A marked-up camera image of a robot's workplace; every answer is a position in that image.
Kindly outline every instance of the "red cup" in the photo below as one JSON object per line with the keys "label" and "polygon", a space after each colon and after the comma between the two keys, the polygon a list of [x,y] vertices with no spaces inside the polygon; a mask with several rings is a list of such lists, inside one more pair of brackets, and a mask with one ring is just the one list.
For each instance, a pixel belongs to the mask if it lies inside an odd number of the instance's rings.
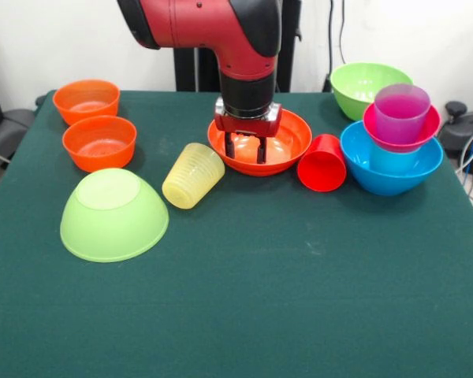
{"label": "red cup", "polygon": [[298,163],[301,183],[313,191],[334,191],[347,176],[340,140],[330,134],[321,134],[312,141]]}

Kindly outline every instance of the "plastic cup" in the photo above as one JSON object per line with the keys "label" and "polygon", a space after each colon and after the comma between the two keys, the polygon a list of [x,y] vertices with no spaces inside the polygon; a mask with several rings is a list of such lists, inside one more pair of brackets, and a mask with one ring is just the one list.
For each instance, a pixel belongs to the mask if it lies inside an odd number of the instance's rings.
{"label": "plastic cup", "polygon": [[313,191],[334,191],[347,176],[340,140],[330,134],[314,138],[297,169],[301,183]]}
{"label": "plastic cup", "polygon": [[214,150],[200,143],[189,143],[163,182],[163,195],[180,209],[192,209],[224,172],[224,163]]}
{"label": "plastic cup", "polygon": [[135,126],[112,116],[80,120],[63,135],[63,146],[77,167],[86,172],[124,167],[133,158],[135,142]]}
{"label": "plastic cup", "polygon": [[370,167],[375,172],[390,175],[406,175],[418,163],[419,150],[404,154],[390,152],[371,141]]}
{"label": "plastic cup", "polygon": [[427,93],[410,84],[385,87],[374,103],[377,137],[396,144],[417,140],[431,107]]}
{"label": "plastic cup", "polygon": [[103,80],[81,80],[58,89],[53,102],[63,120],[75,124],[94,116],[117,116],[119,88]]}

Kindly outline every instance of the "green tablecloth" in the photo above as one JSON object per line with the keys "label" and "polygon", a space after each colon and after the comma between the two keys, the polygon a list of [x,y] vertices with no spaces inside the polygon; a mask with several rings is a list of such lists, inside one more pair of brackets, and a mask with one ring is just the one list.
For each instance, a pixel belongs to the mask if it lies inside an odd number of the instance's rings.
{"label": "green tablecloth", "polygon": [[[215,94],[125,92],[157,191]],[[330,94],[280,94],[314,134]],[[95,264],[59,222],[84,174],[48,99],[0,184],[0,377],[473,376],[473,209],[449,163],[395,198],[231,169],[151,251]]]}

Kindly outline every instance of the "pink cup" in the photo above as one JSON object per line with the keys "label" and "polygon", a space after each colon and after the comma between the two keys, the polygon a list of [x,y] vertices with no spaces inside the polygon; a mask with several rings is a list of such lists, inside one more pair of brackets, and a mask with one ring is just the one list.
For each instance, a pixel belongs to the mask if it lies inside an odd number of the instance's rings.
{"label": "pink cup", "polygon": [[385,87],[375,96],[374,104],[377,137],[395,144],[417,140],[431,107],[427,93],[410,84]]}

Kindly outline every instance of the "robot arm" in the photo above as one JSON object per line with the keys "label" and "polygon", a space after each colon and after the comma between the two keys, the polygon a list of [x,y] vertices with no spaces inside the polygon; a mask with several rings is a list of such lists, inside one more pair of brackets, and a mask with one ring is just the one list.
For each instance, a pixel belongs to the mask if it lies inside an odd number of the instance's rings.
{"label": "robot arm", "polygon": [[[206,47],[219,65],[222,106],[216,124],[226,133],[275,136],[281,107],[273,104],[281,43],[280,0],[117,0],[145,47]],[[226,145],[231,157],[232,147]]]}

